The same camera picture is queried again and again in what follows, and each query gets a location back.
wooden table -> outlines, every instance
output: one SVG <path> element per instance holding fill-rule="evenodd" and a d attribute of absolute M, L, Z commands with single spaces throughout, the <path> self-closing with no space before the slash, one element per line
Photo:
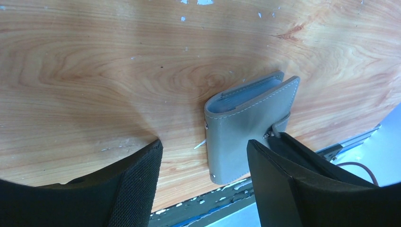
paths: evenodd
<path fill-rule="evenodd" d="M 287 132 L 326 147 L 401 101 L 400 30 L 396 0 L 0 0 L 0 178 L 65 183 L 159 137 L 153 210 L 176 204 L 219 187 L 194 149 L 212 95 L 298 75 Z"/>

gray wallet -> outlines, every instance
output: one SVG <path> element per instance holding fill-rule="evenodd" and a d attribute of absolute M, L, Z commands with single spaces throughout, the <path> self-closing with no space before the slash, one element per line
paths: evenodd
<path fill-rule="evenodd" d="M 267 133 L 285 130 L 300 78 L 283 78 L 276 71 L 220 92 L 205 104 L 212 182 L 227 184 L 248 173 L 248 140 L 267 146 Z"/>

